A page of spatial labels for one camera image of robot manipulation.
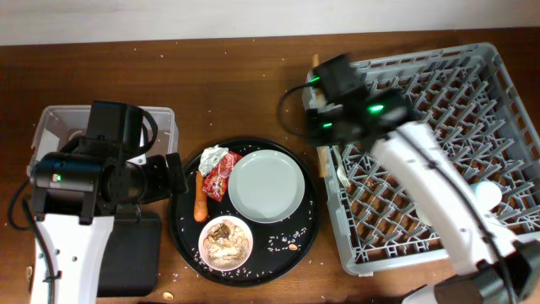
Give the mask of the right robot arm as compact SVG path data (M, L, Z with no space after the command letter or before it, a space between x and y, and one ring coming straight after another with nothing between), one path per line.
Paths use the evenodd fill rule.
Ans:
M359 142L406 190L438 233L455 276L401 303L518 303L539 283L539 243L521 242L479 210L473 190L398 89L371 94L348 57L315 66L308 85L326 104L308 112L315 146Z

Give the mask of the white bowl with food scraps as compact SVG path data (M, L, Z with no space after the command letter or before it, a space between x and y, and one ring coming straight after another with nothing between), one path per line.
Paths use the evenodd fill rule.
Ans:
M253 245L253 235L246 222L223 215L204 226L199 235L198 252L211 269L229 272L247 261Z

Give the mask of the white plastic fork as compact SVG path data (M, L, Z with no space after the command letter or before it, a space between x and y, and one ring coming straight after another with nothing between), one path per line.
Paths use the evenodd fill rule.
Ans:
M343 159L341 157L341 153L339 151L339 148L337 145L332 146L332 151L335 155L336 161L337 161L337 179L340 181L342 186L349 190L351 187L351 183L346 175L346 171L343 165Z

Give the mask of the wooden chopstick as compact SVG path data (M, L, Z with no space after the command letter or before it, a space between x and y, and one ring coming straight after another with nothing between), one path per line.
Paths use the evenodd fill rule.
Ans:
M312 67L314 68L318 66L319 63L320 63L319 55L315 54L312 57ZM325 101L323 100L323 95L319 89L316 89L316 104L318 108L322 108L325 105ZM319 159L319 174L320 174L320 177L324 178L328 176L328 173L329 173L326 149L322 146L318 147L317 154L318 154L318 159Z

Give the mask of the orange carrot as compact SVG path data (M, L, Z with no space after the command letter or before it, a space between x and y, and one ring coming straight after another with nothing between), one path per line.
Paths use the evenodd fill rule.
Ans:
M196 191L193 216L196 222L204 222L208 218L207 196L203 191L204 177L198 172L196 175Z

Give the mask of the grey round plate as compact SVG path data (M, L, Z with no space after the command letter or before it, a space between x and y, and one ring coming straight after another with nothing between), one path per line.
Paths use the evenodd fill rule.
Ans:
M305 194L298 163L283 152L260 149L234 166L228 181L229 200L246 219L272 224L290 217Z

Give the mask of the red snack wrapper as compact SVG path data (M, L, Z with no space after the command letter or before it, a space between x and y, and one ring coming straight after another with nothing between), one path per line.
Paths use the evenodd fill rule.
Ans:
M204 178L202 190L209 198L222 201L227 192L229 177L241 158L235 152L228 152Z

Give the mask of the silver foil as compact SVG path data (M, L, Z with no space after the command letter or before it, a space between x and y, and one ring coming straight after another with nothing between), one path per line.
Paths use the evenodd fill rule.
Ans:
M206 148L201 154L198 171L207 176L228 153L228 148L218 145Z

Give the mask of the white paper cup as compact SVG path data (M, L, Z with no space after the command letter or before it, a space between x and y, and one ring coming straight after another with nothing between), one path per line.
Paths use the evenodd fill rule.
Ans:
M488 211L495 208L502 200L502 192L497 183L491 181L476 182L470 186L476 198L479 210Z

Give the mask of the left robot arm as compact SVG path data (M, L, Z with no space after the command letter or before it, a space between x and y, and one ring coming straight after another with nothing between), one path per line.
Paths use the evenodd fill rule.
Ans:
M177 153L134 162L152 149L158 133L146 108L96 101L85 133L35 163L32 197L23 204L35 234L31 302L95 302L118 207L186 191Z

